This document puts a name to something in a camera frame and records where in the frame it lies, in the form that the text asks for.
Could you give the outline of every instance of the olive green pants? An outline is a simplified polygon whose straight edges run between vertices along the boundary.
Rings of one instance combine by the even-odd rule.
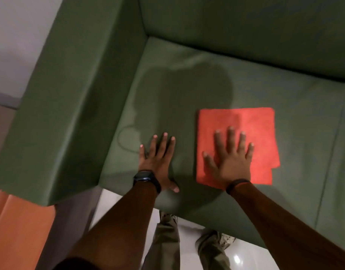
[[[208,236],[199,248],[199,257],[204,270],[228,270],[229,258],[219,245],[216,235]],[[179,270],[180,238],[173,218],[157,224],[155,235],[141,270]]]

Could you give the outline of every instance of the glossy floor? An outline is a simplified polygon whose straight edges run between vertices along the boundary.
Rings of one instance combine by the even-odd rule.
[[[117,195],[111,191],[103,190],[91,226],[94,226],[95,223],[97,223],[97,221],[120,198],[120,195]],[[154,209],[148,228],[144,257],[149,250],[152,237],[155,232],[155,227],[158,222],[159,211]],[[201,270],[202,266],[200,264],[199,256],[196,253],[195,242],[200,237],[201,231],[204,227],[181,218],[179,218],[178,224],[180,234],[180,269]],[[230,259],[232,270],[278,270],[278,267],[268,250],[239,239],[236,239],[235,242],[226,249],[226,254]]]

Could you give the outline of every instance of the orange microfiber cloth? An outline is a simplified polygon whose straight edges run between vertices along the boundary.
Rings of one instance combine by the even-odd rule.
[[[226,131],[233,126],[236,132],[236,144],[241,131],[246,132],[246,146],[254,143],[254,154],[251,162],[251,182],[271,185],[273,176],[271,169],[280,166],[278,146],[275,139],[274,109],[203,109],[199,111],[197,133],[197,166],[196,181],[198,183],[222,189],[205,167],[202,152],[205,151],[219,161],[215,152],[214,132],[221,130],[226,143]]]

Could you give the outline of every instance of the green sofa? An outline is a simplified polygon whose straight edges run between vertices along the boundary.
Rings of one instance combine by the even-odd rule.
[[[345,249],[345,0],[63,0],[0,154],[0,188],[41,205],[132,186],[176,136],[156,208],[264,246],[195,182],[196,113],[272,107],[281,167],[257,187]]]

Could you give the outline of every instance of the hand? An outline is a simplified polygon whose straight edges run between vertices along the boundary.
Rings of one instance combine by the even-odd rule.
[[[226,188],[232,181],[237,179],[250,180],[250,164],[254,150],[254,144],[250,143],[245,154],[245,139],[246,135],[241,132],[239,145],[235,149],[235,130],[233,127],[228,128],[228,140],[225,148],[221,140],[220,131],[215,131],[215,146],[219,155],[221,164],[216,166],[213,158],[206,152],[203,152],[203,157],[206,164],[211,169],[216,180],[220,181],[224,188]]]
[[[149,156],[145,157],[144,145],[140,145],[139,171],[151,170],[161,185],[161,190],[171,189],[179,192],[179,187],[168,177],[169,165],[174,154],[175,137],[171,137],[170,144],[166,149],[167,132],[164,133],[158,152],[156,153],[157,135],[154,135],[150,145]]]

